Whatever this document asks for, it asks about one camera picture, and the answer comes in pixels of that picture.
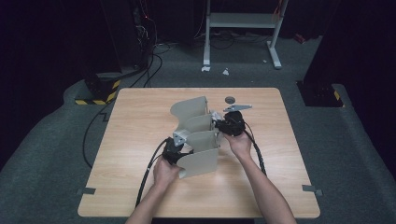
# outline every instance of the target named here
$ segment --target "dark background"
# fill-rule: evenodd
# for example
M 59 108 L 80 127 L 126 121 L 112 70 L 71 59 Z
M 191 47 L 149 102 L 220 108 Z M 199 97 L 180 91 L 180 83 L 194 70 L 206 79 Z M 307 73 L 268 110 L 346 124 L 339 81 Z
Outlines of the dark background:
M 249 11 L 259 8 L 261 2 L 251 1 L 250 7 L 246 1 L 236 0 L 213 1 L 213 4 L 218 10 Z M 3 167 L 24 136 L 63 104 L 64 91 L 82 80 L 83 75 L 65 40 L 61 1 L 1 1 L 0 4 L 0 90 L 3 99 L 0 165 Z M 97 24 L 82 35 L 92 36 L 98 27 L 102 27 L 103 34 L 108 32 L 99 1 L 79 1 L 79 4 L 91 9 L 86 11 L 87 15 L 97 18 Z M 194 11 L 193 17 L 198 18 L 191 18 L 189 13 L 179 14 L 189 18 L 186 20 L 190 21 L 191 34 L 195 33 L 197 21 L 201 19 L 201 5 L 202 2 L 192 1 L 192 9 L 184 5 L 180 9 Z M 396 173 L 392 167 L 396 158 L 391 140 L 396 136 L 395 9 L 390 0 L 290 0 L 280 33 L 286 38 L 300 34 L 306 39 L 324 35 L 311 65 L 320 65 L 313 76 L 345 85 L 366 132 L 393 175 Z M 91 40 L 105 37 L 96 35 Z M 108 46 L 112 45 L 111 40 L 107 42 Z M 102 53 L 111 55 L 112 49 L 106 48 L 103 47 Z

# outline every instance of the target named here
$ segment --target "human arm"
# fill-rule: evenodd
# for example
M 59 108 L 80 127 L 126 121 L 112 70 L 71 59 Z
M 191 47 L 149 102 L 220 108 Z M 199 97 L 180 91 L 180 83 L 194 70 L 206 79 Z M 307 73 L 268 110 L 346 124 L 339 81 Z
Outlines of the human arm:
M 256 203 L 269 224 L 296 223 L 288 203 L 276 186 L 267 178 L 250 155 L 251 141 L 245 133 L 238 136 L 224 134 L 231 150 L 241 162 L 253 189 Z
M 151 223 L 152 217 L 163 200 L 163 196 L 177 178 L 179 170 L 179 167 L 169 164 L 167 160 L 160 156 L 154 166 L 154 184 L 125 224 Z

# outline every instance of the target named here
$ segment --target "small round object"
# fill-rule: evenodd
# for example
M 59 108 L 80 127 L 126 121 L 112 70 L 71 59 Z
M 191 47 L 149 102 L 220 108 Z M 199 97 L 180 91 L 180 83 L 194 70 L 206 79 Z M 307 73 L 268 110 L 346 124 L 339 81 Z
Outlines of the small round object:
M 233 98 L 232 96 L 227 96 L 227 97 L 225 98 L 225 103 L 227 103 L 227 104 L 229 104 L 229 105 L 232 105 L 232 104 L 235 103 L 235 98 Z

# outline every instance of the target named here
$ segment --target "yellow black warning tape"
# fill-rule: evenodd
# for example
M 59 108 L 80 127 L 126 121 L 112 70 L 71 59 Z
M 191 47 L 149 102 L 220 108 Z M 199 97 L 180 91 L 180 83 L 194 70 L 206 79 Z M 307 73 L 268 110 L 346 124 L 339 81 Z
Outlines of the yellow black warning tape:
M 344 105 L 343 101 L 341 100 L 341 96 L 336 90 L 334 90 L 334 96 L 335 96 L 335 99 L 337 100 L 338 104 L 340 106 L 344 107 L 345 105 Z
M 75 99 L 77 105 L 106 105 L 114 100 L 117 93 L 117 88 L 120 85 L 120 80 L 114 82 L 111 92 L 105 100 L 103 99 Z

